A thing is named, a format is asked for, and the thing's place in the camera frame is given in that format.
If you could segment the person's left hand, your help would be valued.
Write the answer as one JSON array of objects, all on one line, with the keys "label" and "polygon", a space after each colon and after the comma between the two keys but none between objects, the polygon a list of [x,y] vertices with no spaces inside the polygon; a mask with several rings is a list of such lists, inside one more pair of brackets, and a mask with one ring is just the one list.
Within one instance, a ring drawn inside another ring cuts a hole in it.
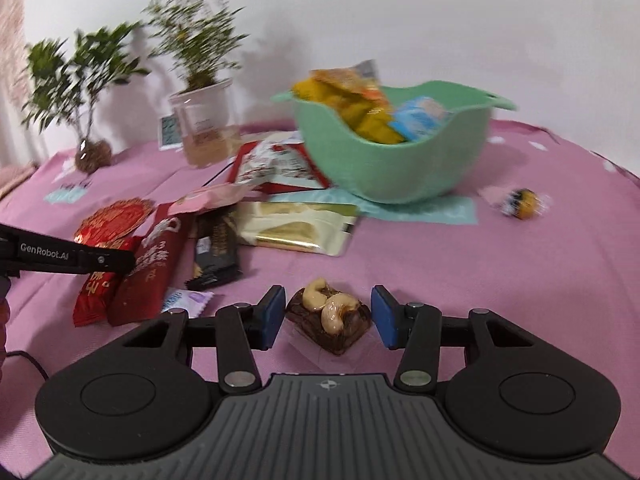
[{"label": "person's left hand", "polygon": [[6,294],[11,288],[11,281],[4,275],[0,276],[0,368],[6,362],[6,328],[11,317],[11,309]]}]

